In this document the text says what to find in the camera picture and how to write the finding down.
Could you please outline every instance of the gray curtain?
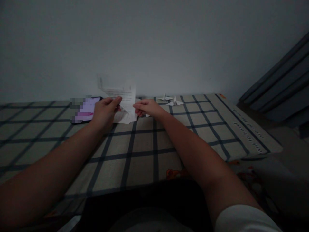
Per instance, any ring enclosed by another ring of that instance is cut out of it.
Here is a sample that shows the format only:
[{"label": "gray curtain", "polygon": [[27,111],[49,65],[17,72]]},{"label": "gray curtain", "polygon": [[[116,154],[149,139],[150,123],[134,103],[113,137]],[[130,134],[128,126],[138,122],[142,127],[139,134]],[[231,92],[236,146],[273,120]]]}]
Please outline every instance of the gray curtain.
[{"label": "gray curtain", "polygon": [[241,98],[268,119],[296,127],[309,121],[309,33]]}]

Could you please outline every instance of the white sleeve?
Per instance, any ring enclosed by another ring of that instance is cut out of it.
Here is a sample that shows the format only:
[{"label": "white sleeve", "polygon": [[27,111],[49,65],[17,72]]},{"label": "white sleeve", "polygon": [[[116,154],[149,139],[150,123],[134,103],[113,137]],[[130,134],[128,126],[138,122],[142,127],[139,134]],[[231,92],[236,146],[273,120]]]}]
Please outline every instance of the white sleeve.
[{"label": "white sleeve", "polygon": [[264,212],[247,205],[234,205],[223,210],[216,221],[215,232],[281,231]]}]

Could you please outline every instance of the paper crane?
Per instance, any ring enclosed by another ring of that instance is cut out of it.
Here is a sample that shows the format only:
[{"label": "paper crane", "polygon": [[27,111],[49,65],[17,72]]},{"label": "paper crane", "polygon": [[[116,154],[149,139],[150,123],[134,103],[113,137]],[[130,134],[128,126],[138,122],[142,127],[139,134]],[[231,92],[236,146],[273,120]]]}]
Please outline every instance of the paper crane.
[{"label": "paper crane", "polygon": [[158,99],[159,99],[159,100],[162,100],[162,101],[168,101],[168,100],[171,100],[171,99],[173,99],[173,98],[171,98],[171,97],[166,97],[165,94],[164,94],[162,98],[158,98]]},{"label": "paper crane", "polygon": [[174,101],[167,103],[166,105],[175,106],[175,105],[182,105],[185,104],[184,102],[177,101],[176,96],[174,97]]}]

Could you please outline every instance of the phone screen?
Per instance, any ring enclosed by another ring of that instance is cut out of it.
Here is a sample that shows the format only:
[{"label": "phone screen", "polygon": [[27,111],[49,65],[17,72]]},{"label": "phone screen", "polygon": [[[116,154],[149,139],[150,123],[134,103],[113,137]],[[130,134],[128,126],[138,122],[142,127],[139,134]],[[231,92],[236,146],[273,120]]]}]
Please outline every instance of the phone screen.
[{"label": "phone screen", "polygon": [[93,118],[94,106],[96,102],[99,102],[101,97],[85,98],[85,101],[80,106],[77,113],[73,117],[72,123],[82,123],[90,121]]}]

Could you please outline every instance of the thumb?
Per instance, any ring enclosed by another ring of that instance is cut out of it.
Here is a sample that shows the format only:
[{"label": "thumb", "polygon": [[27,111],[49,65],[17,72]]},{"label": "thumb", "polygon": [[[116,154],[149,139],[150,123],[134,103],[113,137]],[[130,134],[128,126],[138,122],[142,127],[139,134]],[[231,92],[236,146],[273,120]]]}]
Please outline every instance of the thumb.
[{"label": "thumb", "polygon": [[115,109],[121,103],[122,97],[116,97],[108,106]]},{"label": "thumb", "polygon": [[139,110],[142,110],[142,111],[147,111],[147,106],[143,105],[143,104],[134,104],[133,107],[135,109],[139,109]]}]

